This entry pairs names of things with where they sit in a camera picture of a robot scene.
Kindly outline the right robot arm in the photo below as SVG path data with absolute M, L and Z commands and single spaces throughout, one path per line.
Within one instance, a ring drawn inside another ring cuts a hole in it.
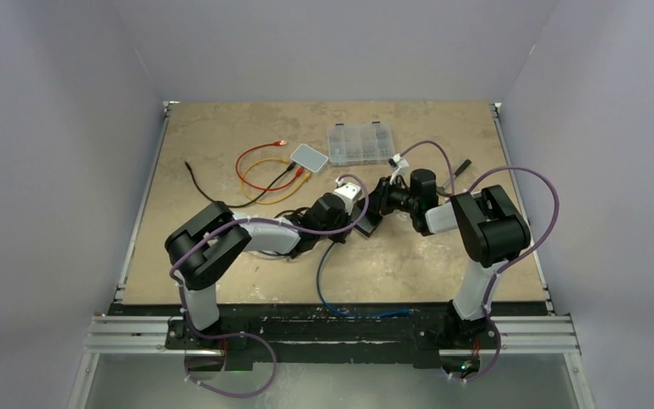
M 354 210 L 365 213 L 357 229 L 366 237 L 395 211 L 408 214 L 414 230 L 423 236 L 459 231 L 469 262 L 439 332 L 457 347 L 486 328 L 499 268 L 517 259 L 531 242 L 524 218 L 501 186 L 477 194 L 459 193 L 441 204 L 436 175 L 427 169 L 413 170 L 408 181 L 402 176 L 381 178 Z

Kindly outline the black rectangular box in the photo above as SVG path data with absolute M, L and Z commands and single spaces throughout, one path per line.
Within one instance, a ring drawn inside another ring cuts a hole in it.
M 367 213 L 360 219 L 355 229 L 366 238 L 370 238 L 382 224 L 383 216 Z

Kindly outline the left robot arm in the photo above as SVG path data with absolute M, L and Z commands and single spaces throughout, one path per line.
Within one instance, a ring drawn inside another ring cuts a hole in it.
M 360 194 L 326 193 L 302 213 L 276 218 L 239 215 L 214 202 L 165 240 L 180 287 L 187 338 L 207 349 L 220 336 L 216 284 L 244 252 L 264 251 L 296 258 L 321 239 L 342 242 L 349 234 L 353 207 Z

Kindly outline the white network switch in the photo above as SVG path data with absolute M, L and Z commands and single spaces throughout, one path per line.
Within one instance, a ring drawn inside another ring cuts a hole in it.
M 300 144 L 291 153 L 290 160 L 305 170 L 318 174 L 329 162 L 329 157 L 307 144 Z

